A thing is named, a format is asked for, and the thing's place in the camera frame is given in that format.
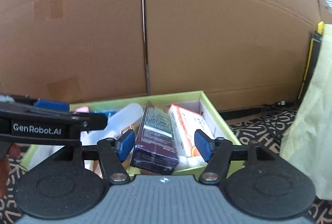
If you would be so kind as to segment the person's left hand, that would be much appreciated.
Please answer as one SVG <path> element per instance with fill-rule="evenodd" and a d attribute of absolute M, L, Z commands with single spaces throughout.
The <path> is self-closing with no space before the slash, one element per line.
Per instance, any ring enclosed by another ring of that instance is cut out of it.
<path fill-rule="evenodd" d="M 10 171 L 10 164 L 9 164 L 9 158 L 14 157 L 17 158 L 20 156 L 20 148 L 17 144 L 12 144 L 9 148 L 6 156 L 4 159 L 1 159 L 1 165 L 0 165 L 0 197 L 3 198 L 7 191 L 7 180 L 9 178 L 9 171 Z"/>

